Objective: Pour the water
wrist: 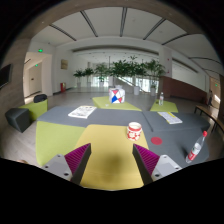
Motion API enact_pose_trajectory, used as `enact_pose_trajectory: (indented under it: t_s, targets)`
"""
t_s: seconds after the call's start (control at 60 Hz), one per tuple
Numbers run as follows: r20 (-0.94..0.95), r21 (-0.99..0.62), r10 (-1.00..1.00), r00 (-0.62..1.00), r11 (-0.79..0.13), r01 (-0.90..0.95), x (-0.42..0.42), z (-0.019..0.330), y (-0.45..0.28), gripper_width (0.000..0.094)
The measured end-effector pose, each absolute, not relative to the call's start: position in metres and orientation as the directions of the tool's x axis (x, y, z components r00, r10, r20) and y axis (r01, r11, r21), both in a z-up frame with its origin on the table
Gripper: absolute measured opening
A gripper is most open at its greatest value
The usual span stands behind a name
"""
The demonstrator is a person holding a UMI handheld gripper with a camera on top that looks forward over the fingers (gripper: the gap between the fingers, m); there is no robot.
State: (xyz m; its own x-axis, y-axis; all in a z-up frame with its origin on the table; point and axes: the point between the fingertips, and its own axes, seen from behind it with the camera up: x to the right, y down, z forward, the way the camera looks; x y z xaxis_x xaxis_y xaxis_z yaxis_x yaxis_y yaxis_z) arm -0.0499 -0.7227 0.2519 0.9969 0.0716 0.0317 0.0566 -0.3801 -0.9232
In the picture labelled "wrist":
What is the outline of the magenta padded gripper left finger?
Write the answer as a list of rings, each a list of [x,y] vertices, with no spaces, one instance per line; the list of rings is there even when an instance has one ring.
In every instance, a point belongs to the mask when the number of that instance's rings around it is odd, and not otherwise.
[[[88,143],[66,155],[57,154],[42,169],[79,185],[90,155],[91,144]]]

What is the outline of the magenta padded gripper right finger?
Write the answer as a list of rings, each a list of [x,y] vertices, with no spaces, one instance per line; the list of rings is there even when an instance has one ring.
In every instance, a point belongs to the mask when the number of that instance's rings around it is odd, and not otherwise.
[[[181,170],[181,167],[168,155],[157,155],[143,146],[134,144],[135,158],[144,185]]]

